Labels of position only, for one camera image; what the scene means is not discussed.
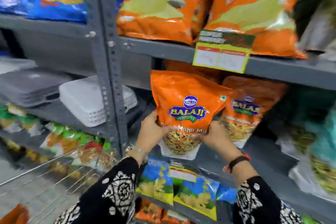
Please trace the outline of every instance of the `grey metal shelving rack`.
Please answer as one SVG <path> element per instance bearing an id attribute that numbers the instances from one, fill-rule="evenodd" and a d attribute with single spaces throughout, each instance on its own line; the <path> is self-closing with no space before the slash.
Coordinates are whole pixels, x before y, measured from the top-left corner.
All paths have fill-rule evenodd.
<path id="1" fill-rule="evenodd" d="M 147 67 L 148 71 L 145 71 L 144 79 L 147 80 L 148 85 L 151 59 L 163 58 L 191 63 L 194 49 L 181 44 L 118 36 L 114 0 L 85 0 L 85 3 L 88 14 L 87 25 L 71 22 L 32 21 L 18 16 L 0 15 L 0 28 L 13 30 L 25 55 L 38 60 L 42 65 L 67 72 L 75 70 L 86 76 L 95 73 L 98 75 L 107 122 L 105 125 L 86 131 L 93 134 L 100 132 L 120 149 L 121 153 L 129 141 L 136 137 L 133 134 L 131 138 L 128 138 L 128 117 L 124 113 L 123 106 L 122 79 L 127 75 L 127 71 L 125 73 L 122 69 L 125 59 L 128 63 L 132 63 L 132 59 L 136 61 L 141 59 L 141 62 L 146 63 L 146 65 L 139 64 L 139 70 Z M 38 47 L 35 46 L 37 39 L 40 41 Z M 67 64 L 62 64 L 62 59 L 65 58 L 69 60 L 64 60 Z M 82 67 L 69 66 L 75 61 L 81 62 Z M 246 74 L 336 90 L 336 65 L 320 59 L 284 60 L 252 56 L 247 64 Z M 59 103 L 45 108 L 31 108 L 28 112 L 85 130 L 71 114 L 65 114 L 66 111 L 62 110 Z M 19 142 L 21 135 L 23 134 L 12 135 L 11 138 Z M 288 170 L 294 165 L 293 159 L 282 154 L 273 142 L 256 137 L 247 142 L 244 151 L 251 156 L 253 166 L 282 200 L 301 214 L 309 214 L 325 224 L 334 223 L 335 204 L 301 192 L 288 178 Z M 158 147 L 151 155 L 166 159 L 161 156 Z M 201 146 L 195 161 L 188 164 L 197 166 L 210 178 L 233 186 L 232 178 L 222 172 L 225 162 L 205 145 Z M 223 204 L 220 207 L 217 211 L 229 213 L 227 205 Z M 200 213 L 190 212 L 185 211 L 185 214 L 195 222 L 212 223 Z M 226 219 L 221 219 L 221 223 L 230 223 L 229 214 L 225 216 Z"/>

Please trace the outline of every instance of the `wire shopping basket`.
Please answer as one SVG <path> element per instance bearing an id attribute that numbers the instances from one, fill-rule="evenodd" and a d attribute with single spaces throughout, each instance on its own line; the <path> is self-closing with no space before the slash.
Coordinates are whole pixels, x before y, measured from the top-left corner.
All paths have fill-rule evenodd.
<path id="1" fill-rule="evenodd" d="M 75 160 L 82 162 L 73 165 Z M 0 220 L 20 204 L 29 213 L 25 223 L 53 223 L 115 163 L 113 153 L 84 146 L 44 159 L 38 166 L 0 183 Z"/>

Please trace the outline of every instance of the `shelf label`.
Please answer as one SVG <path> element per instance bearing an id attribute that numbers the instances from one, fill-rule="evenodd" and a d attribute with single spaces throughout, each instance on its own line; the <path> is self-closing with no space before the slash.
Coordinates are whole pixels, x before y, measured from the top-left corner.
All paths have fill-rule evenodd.
<path id="1" fill-rule="evenodd" d="M 202 30 L 192 64 L 243 74 L 255 36 Z"/>
<path id="2" fill-rule="evenodd" d="M 178 178 L 181 180 L 196 182 L 196 174 L 193 171 L 184 168 L 170 166 L 169 176 L 172 178 Z"/>

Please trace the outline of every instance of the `shelf bolt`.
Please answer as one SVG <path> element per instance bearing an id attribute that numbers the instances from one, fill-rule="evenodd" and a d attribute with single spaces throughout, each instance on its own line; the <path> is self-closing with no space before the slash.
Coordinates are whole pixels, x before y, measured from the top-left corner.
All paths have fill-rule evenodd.
<path id="1" fill-rule="evenodd" d="M 87 35 L 85 35 L 85 37 L 90 37 L 90 38 L 94 38 L 96 36 L 96 32 L 94 31 L 90 31 Z"/>
<path id="2" fill-rule="evenodd" d="M 107 43 L 107 45 L 108 45 L 109 47 L 113 47 L 113 46 L 114 46 L 114 42 L 113 42 L 113 41 L 109 41 L 109 42 Z"/>

